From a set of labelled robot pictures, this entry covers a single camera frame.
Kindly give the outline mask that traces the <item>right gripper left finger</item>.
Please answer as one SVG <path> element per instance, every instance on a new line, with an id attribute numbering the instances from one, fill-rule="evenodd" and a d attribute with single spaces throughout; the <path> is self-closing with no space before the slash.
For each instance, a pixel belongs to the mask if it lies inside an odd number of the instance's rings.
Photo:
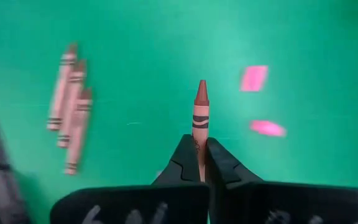
<path id="1" fill-rule="evenodd" d="M 208 208 L 195 141 L 185 134 L 152 184 L 74 191 L 53 205 L 50 223 L 207 223 Z"/>

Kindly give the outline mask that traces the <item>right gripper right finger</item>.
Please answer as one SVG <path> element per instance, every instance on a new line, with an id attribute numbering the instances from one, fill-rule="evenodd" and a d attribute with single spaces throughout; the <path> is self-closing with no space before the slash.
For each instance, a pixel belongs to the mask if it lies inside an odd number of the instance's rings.
<path id="1" fill-rule="evenodd" d="M 211 223 L 358 223 L 358 188 L 263 180 L 215 138 L 206 181 Z"/>

